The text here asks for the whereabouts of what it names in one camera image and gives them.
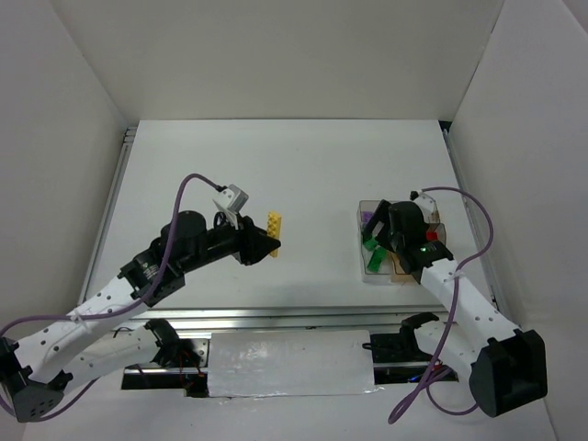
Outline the small curved green brick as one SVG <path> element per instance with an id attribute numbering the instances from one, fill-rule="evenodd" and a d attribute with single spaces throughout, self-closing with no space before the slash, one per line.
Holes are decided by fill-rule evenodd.
<path id="1" fill-rule="evenodd" d="M 366 238 L 362 242 L 362 244 L 363 244 L 364 248 L 370 252 L 375 251 L 379 247 L 379 243 L 378 243 L 377 239 L 373 236 Z"/>

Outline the long yellow lego brick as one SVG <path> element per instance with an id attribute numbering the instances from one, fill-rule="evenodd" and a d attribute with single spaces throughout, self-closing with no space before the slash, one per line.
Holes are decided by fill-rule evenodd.
<path id="1" fill-rule="evenodd" d="M 268 212 L 266 231 L 270 237 L 277 239 L 277 240 L 280 239 L 281 221 L 282 221 L 282 216 L 279 213 L 277 213 L 276 211 L 269 211 Z"/>

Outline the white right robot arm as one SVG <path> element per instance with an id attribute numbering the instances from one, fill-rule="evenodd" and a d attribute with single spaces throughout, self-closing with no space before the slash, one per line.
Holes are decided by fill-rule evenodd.
<path id="1" fill-rule="evenodd" d="M 430 357 L 418 390 L 454 373 L 467 382 L 475 408 L 496 417 L 548 393 L 546 347 L 534 330 L 524 331 L 503 316 L 465 276 L 459 262 L 432 238 L 436 203 L 424 192 L 411 199 L 382 199 L 361 229 L 362 245 L 395 256 L 395 267 L 447 309 L 446 322 L 431 312 L 401 325 L 401 347 Z"/>

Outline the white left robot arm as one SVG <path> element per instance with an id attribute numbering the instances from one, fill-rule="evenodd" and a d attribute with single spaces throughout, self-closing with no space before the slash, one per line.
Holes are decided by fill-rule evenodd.
<path id="1" fill-rule="evenodd" d="M 201 357 L 165 319 L 119 334 L 108 333 L 185 284 L 187 273 L 232 256 L 254 265 L 281 245 L 249 217 L 210 229 L 195 211 L 181 211 L 150 246 L 124 265 L 97 294 L 64 319 L 20 340 L 1 340 L 1 385 L 9 411 L 21 423 L 59 414 L 64 396 L 113 370 L 154 363 L 197 367 Z"/>

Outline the left arm base joint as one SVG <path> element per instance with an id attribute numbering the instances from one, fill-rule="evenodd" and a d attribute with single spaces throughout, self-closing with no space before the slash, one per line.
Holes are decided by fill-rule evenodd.
<path id="1" fill-rule="evenodd" d="M 156 365 L 160 368 L 195 368 L 207 364 L 208 349 L 183 339 L 164 319 L 153 319 L 133 330 L 117 329 L 86 348 L 76 358 L 82 367 L 97 376 L 131 366 Z"/>

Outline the right arm base joint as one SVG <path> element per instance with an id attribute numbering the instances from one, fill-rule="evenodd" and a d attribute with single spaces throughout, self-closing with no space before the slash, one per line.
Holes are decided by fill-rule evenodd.
<path id="1" fill-rule="evenodd" d="M 431 312 L 423 312 L 401 322 L 401 328 L 392 334 L 371 334 L 362 348 L 371 353 L 376 364 L 429 362 L 432 354 L 418 348 L 414 331 L 426 323 L 438 323 L 439 318 Z"/>

